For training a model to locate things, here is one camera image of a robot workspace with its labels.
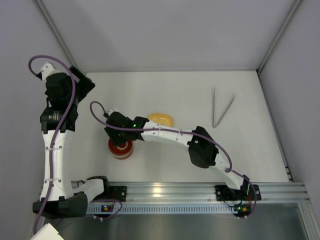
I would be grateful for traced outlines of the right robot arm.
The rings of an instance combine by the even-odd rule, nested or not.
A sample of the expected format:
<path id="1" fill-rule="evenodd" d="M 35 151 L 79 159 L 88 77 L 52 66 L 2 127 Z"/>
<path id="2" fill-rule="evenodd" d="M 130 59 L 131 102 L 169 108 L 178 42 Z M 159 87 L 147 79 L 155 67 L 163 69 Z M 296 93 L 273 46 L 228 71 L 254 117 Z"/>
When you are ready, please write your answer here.
<path id="1" fill-rule="evenodd" d="M 249 193 L 250 184 L 245 176 L 233 170 L 228 152 L 206 131 L 197 126 L 194 130 L 167 127 L 145 117 L 134 119 L 121 114 L 114 108 L 103 114 L 106 118 L 105 132 L 115 146 L 129 141 L 170 144 L 188 152 L 191 163 L 201 169 L 218 171 L 226 186 L 242 195 Z"/>

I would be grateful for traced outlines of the red round lid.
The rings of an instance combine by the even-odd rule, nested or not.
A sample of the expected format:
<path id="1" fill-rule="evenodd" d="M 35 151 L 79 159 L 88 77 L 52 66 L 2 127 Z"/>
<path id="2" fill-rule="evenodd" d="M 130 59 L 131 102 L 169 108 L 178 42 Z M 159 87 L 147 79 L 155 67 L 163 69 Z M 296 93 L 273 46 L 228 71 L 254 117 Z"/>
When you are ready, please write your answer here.
<path id="1" fill-rule="evenodd" d="M 126 141 L 125 143 L 123 144 L 120 144 L 119 146 L 116 146 L 113 144 L 113 142 L 111 140 L 108 141 L 108 149 L 109 151 L 124 151 L 125 149 L 131 149 L 133 148 L 134 150 L 134 145 L 133 145 L 133 142 L 130 140 L 130 141 Z"/>

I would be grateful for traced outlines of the metal serving tongs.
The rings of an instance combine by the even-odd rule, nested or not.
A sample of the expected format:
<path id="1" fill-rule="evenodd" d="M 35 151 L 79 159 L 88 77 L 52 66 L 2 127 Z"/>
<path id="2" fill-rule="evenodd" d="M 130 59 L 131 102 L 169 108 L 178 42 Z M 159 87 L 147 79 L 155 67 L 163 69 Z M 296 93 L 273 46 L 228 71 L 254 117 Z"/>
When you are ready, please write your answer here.
<path id="1" fill-rule="evenodd" d="M 217 85 L 212 89 L 212 127 L 215 129 L 221 123 L 236 98 L 236 93 L 230 89 L 221 88 Z"/>

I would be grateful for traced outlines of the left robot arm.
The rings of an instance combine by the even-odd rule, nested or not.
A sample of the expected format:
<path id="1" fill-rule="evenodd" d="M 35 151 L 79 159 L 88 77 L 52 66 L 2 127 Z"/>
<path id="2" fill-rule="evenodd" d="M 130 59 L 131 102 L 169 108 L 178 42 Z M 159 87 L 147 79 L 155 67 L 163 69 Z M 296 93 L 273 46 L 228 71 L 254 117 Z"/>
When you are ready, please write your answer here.
<path id="1" fill-rule="evenodd" d="M 93 176 L 83 185 L 72 187 L 69 155 L 78 104 L 96 85 L 76 67 L 68 70 L 70 74 L 46 62 L 38 74 L 46 87 L 46 107 L 40 116 L 45 169 L 40 197 L 32 204 L 32 211 L 48 219 L 83 217 L 89 202 L 109 190 L 105 176 Z"/>

